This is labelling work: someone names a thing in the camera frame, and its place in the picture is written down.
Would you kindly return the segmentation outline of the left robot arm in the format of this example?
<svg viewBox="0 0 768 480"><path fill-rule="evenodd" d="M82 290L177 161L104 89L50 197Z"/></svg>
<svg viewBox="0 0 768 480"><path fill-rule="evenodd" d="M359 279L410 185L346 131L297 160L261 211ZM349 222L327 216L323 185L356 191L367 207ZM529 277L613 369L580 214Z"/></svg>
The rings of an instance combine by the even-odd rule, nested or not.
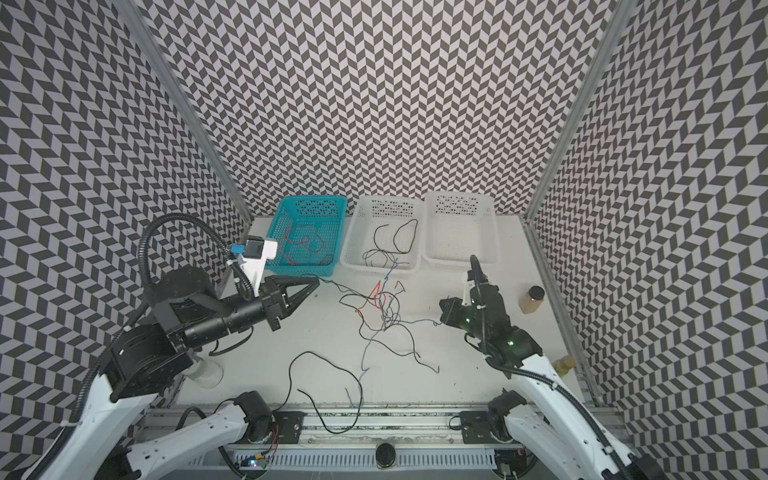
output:
<svg viewBox="0 0 768 480"><path fill-rule="evenodd" d="M155 280L149 247L161 226L181 221L209 235L228 260L237 292L219 298L208 273L195 266ZM170 213L153 220L138 243L143 301L89 369L70 418L51 447L19 479L156 479L212 449L237 442L277 441L279 424L256 391L228 401L220 411L166 436L130 448L123 433L176 378L206 363L201 347L265 322L276 331L282 320L318 288L313 277L264 273L277 243L248 236L229 245L203 220Z"/></svg>

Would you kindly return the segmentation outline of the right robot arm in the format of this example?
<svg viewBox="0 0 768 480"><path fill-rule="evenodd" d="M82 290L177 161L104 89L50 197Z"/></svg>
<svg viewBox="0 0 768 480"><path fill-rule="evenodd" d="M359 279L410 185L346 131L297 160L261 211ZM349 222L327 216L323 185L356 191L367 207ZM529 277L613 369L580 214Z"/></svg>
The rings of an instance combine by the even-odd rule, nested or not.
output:
<svg viewBox="0 0 768 480"><path fill-rule="evenodd" d="M498 286L476 256L463 297L440 301L442 324L464 332L509 389L487 404L490 430L531 451L560 479L663 479L656 460L622 443L572 393L542 347L512 324Z"/></svg>

